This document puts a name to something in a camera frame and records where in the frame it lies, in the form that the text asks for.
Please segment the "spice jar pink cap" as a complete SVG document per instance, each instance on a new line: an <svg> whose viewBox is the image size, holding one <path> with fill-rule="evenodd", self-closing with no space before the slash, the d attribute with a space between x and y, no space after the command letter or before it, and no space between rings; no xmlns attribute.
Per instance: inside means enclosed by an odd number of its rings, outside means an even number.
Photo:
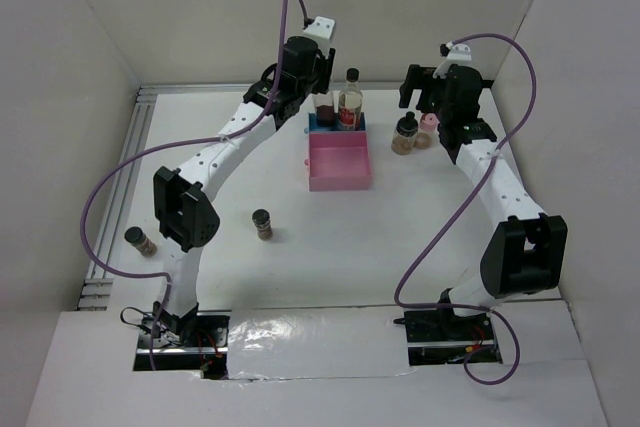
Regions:
<svg viewBox="0 0 640 427"><path fill-rule="evenodd" d="M435 114L424 113L419 121L419 128L414 147L419 150L426 150L432 144L431 135L436 131L439 121Z"/></svg>

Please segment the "glass oil bottle gold spout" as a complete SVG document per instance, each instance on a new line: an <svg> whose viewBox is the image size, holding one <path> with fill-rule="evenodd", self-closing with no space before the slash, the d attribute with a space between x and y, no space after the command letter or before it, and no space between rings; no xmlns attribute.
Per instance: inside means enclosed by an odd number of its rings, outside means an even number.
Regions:
<svg viewBox="0 0 640 427"><path fill-rule="evenodd" d="M318 93L313 95L316 124L319 127L333 128L335 124L335 106L333 93Z"/></svg>

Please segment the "soy sauce bottle red label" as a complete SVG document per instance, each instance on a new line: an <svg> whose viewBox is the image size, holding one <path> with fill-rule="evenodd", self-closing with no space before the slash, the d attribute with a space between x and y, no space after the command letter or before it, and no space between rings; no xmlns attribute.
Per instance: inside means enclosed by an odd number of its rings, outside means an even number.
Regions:
<svg viewBox="0 0 640 427"><path fill-rule="evenodd" d="M341 131L357 131L363 105L363 94L359 88L360 72L351 67L346 72L345 87L338 97L338 123Z"/></svg>

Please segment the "round spice jar black cap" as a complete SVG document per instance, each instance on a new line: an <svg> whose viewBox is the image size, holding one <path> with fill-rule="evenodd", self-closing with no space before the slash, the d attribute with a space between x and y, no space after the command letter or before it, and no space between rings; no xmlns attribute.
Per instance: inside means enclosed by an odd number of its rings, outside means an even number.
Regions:
<svg viewBox="0 0 640 427"><path fill-rule="evenodd" d="M397 155L408 155L411 153L418 133L418 122L415 114L411 111L401 117L395 126L391 142L391 149Z"/></svg>

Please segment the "small pepper shaker black lid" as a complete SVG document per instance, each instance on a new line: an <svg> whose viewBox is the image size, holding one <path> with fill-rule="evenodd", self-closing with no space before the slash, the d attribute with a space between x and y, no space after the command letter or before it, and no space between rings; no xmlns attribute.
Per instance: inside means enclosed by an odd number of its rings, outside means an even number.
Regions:
<svg viewBox="0 0 640 427"><path fill-rule="evenodd" d="M270 213L265 209L257 209L252 213L252 222L256 228L258 238L268 241L273 237Z"/></svg>

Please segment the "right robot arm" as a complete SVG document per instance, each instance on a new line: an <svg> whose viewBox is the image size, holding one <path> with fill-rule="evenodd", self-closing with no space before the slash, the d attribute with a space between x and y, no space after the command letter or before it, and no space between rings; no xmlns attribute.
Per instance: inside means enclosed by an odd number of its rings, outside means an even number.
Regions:
<svg viewBox="0 0 640 427"><path fill-rule="evenodd" d="M440 144L472 183L494 228L478 273L440 296L435 324L448 339L460 338L487 308L556 288L568 235L564 219L529 196L499 152L496 134L479 115L483 88L472 67L452 64L437 75L412 64L399 89L402 108L420 93L418 110L437 118Z"/></svg>

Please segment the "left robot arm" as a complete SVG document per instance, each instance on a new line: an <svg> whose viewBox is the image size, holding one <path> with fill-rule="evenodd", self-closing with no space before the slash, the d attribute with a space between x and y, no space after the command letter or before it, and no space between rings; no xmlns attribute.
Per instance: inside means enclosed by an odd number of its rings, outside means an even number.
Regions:
<svg viewBox="0 0 640 427"><path fill-rule="evenodd" d="M166 239L163 269L171 280L167 302L154 303L163 336L176 346L196 337L197 277L204 246L216 235L220 218L212 205L219 189L262 142L295 116L311 94L328 91L335 49L330 34L304 33L284 44L281 76L274 65L251 85L231 119L192 158L153 177L154 211Z"/></svg>

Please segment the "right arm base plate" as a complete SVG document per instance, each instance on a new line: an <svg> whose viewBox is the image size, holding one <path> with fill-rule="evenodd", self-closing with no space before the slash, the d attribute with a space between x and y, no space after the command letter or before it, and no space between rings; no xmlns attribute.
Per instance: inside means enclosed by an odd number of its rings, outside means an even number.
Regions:
<svg viewBox="0 0 640 427"><path fill-rule="evenodd" d="M393 324L406 336L410 366L501 363L501 354L489 316L480 313L455 317L451 309L406 310Z"/></svg>

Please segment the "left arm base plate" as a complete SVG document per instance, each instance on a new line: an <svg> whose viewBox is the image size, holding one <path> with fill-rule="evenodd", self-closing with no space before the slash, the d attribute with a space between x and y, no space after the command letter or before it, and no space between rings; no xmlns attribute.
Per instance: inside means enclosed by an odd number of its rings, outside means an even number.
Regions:
<svg viewBox="0 0 640 427"><path fill-rule="evenodd" d="M138 334L134 371L193 371L206 380L228 378L227 313L198 313L194 326L183 337L160 321L154 325L151 313L135 307L122 309L120 322L135 328Z"/></svg>

